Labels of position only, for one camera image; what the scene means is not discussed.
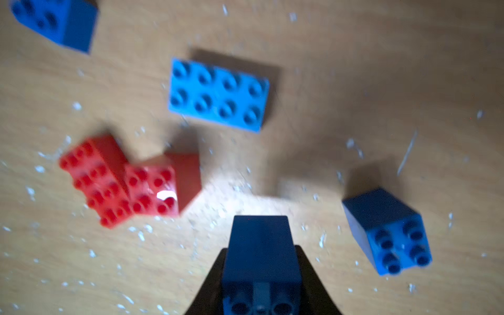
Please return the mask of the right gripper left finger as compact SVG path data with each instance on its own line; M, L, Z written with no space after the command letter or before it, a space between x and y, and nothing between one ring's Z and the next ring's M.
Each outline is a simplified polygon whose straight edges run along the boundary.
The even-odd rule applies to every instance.
M223 315L222 277L227 248L220 250L185 315Z

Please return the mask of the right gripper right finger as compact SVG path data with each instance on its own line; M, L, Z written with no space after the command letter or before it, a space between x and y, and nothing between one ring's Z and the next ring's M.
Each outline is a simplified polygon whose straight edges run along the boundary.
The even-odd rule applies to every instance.
M299 314L342 315L300 245L295 246L302 278Z

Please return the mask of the small red lego brick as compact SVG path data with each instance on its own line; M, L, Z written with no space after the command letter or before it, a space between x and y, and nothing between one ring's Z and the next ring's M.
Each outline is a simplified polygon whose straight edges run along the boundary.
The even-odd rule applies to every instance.
M164 153L125 167L137 215L178 217L202 190L199 155Z

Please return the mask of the light blue long lego brick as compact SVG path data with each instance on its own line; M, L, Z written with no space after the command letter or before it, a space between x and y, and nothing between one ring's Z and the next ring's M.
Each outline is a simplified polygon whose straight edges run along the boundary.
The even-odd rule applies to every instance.
M176 114L258 133L269 89L263 77L173 59L167 106Z

